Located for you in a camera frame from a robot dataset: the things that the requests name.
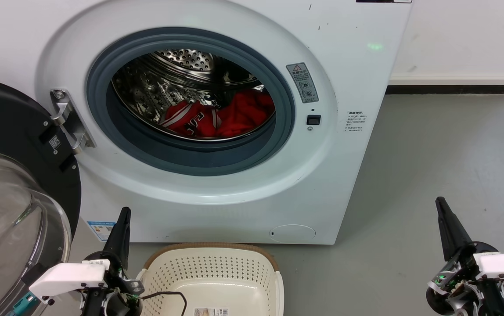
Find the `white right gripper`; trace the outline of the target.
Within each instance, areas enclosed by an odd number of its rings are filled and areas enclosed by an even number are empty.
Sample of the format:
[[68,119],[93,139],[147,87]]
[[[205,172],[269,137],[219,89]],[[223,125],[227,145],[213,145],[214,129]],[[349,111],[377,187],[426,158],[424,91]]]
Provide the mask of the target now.
[[504,253],[473,242],[444,197],[436,208],[446,264],[428,282],[427,304],[443,316],[504,316]]

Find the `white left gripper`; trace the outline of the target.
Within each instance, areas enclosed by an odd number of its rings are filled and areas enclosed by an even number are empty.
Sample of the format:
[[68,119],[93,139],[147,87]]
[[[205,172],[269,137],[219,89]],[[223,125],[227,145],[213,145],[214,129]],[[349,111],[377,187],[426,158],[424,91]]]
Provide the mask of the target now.
[[123,207],[102,251],[81,263],[59,263],[41,274],[29,292],[43,304],[68,292],[81,294],[82,316],[140,316],[140,294],[145,288],[129,279],[128,254],[131,236],[131,209]]

